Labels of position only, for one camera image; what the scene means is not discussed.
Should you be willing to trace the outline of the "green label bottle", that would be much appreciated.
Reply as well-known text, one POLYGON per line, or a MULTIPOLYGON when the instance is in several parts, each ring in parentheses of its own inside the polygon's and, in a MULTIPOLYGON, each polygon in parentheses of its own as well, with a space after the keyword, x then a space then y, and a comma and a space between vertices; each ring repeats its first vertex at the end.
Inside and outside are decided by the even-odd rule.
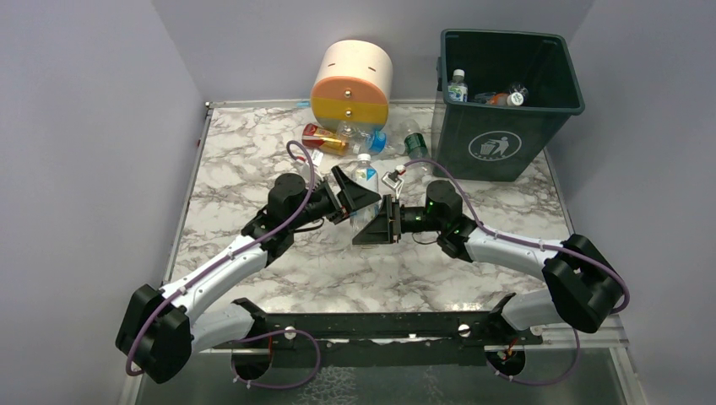
POLYGON ((402 121, 399 124, 398 135, 402 154, 406 154, 411 160, 430 158, 423 132, 414 119, 402 121))

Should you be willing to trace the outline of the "white blue label bottle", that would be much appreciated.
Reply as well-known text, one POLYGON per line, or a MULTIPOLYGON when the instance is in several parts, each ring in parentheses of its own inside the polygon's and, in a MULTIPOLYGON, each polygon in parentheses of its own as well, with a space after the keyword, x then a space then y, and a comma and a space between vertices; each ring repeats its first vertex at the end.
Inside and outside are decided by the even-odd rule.
POLYGON ((447 87, 448 98, 451 101, 467 102, 469 100, 468 85, 465 83, 465 72, 463 69, 454 69, 451 81, 447 87))

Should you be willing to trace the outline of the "orange label clear bottle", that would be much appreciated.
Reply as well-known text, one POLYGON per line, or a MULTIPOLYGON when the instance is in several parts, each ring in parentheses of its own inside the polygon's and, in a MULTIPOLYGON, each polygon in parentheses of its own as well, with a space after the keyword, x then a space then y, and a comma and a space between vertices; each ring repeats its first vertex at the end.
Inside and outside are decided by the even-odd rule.
POLYGON ((497 106, 521 106, 524 103, 524 96, 520 92, 494 94, 486 102, 487 105, 497 106))

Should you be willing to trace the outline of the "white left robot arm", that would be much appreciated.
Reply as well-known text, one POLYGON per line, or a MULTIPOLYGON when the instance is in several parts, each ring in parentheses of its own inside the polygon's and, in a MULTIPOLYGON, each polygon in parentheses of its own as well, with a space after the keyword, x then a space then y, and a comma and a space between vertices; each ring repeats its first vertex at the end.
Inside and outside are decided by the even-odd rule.
POLYGON ((325 178, 305 181, 294 173, 280 175, 266 205, 223 251, 176 282, 136 289, 115 341, 127 356, 127 374, 146 374, 164 383, 193 352, 227 339, 229 329, 248 333, 254 323, 248 310, 240 306, 217 314, 206 310, 243 279, 281 257, 301 226, 319 219, 339 224, 380 200, 378 192, 352 180, 338 166, 331 171, 339 192, 333 192, 325 178))

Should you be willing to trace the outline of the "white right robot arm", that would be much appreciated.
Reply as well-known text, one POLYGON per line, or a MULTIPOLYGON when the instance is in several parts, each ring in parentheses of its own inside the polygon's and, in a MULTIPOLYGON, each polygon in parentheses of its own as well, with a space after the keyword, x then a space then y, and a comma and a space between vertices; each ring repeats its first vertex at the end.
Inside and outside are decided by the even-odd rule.
POLYGON ((545 283, 540 291, 510 294, 491 312, 507 331, 565 322, 597 332, 605 318, 627 305, 623 280, 582 235, 538 240, 501 233, 463 212, 464 194, 448 181, 433 181, 422 207, 408 207, 389 195, 380 210, 353 237, 357 246, 393 244, 403 234, 435 232, 447 256, 464 262, 506 267, 545 283))

